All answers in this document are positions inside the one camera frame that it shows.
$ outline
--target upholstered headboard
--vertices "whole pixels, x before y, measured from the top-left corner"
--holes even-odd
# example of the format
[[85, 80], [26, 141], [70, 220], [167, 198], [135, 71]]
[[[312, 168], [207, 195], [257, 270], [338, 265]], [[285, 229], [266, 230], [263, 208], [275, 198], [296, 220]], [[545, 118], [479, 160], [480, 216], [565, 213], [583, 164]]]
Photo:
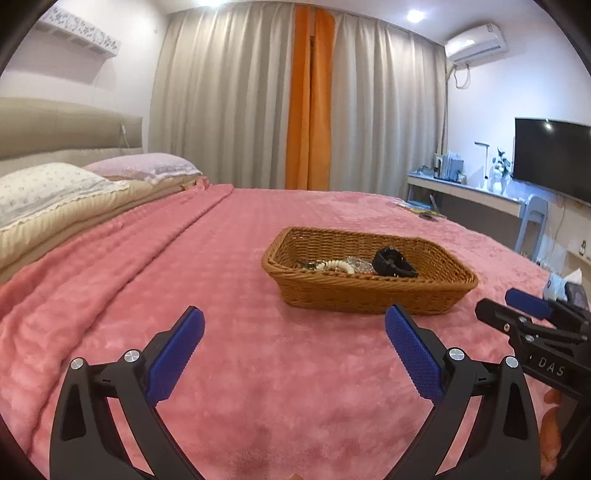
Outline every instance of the upholstered headboard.
[[84, 167], [137, 153], [142, 153], [141, 117], [75, 103], [0, 97], [0, 176], [53, 161]]

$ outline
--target brown woven basket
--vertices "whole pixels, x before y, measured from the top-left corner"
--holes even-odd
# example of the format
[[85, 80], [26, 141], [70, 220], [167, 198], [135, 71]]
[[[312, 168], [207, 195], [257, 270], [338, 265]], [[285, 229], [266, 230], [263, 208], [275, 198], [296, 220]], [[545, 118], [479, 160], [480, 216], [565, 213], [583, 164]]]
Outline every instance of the brown woven basket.
[[[417, 278], [316, 272], [299, 264], [299, 260], [340, 260], [349, 255], [371, 262], [379, 249], [390, 245], [417, 270]], [[448, 311], [478, 285], [473, 272], [433, 242], [373, 233], [286, 228], [261, 263], [288, 304], [337, 312], [384, 313], [399, 303], [412, 314], [435, 315]]]

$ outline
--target black tv screen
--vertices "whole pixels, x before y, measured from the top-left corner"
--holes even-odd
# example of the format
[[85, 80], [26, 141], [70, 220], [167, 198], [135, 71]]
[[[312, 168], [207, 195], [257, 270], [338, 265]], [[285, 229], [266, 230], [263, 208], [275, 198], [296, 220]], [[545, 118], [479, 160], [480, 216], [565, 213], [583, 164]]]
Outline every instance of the black tv screen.
[[591, 127], [516, 118], [513, 178], [591, 203]]

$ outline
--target decorative shelf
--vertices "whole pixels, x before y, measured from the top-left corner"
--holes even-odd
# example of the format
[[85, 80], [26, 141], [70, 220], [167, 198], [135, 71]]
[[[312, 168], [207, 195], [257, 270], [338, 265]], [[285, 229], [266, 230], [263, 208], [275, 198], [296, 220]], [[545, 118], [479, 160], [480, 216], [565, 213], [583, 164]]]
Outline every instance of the decorative shelf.
[[35, 29], [107, 58], [116, 57], [121, 48], [119, 40], [83, 18], [55, 5], [39, 19]]

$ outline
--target pink blanket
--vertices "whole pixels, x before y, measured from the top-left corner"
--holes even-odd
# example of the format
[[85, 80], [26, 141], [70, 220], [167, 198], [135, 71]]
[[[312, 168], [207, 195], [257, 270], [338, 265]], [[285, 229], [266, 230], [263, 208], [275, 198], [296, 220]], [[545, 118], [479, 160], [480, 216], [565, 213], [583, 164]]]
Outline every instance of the pink blanket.
[[[447, 248], [478, 274], [479, 287], [450, 313], [417, 323], [475, 359], [512, 352], [504, 335], [476, 320], [476, 302], [502, 301], [509, 287], [539, 294], [546, 277], [490, 238], [421, 220], [388, 197], [215, 186], [141, 206], [56, 249], [0, 290], [0, 413], [34, 463], [47, 474], [69, 360], [114, 361], [192, 304], [205, 312], [205, 337], [158, 411], [206, 478], [383, 478], [431, 404], [414, 389], [381, 316], [282, 302], [260, 260], [290, 225], [422, 236]], [[530, 386], [540, 416], [546, 388]], [[457, 460], [470, 425], [444, 468]], [[147, 469], [129, 431], [120, 431], [134, 464]]]

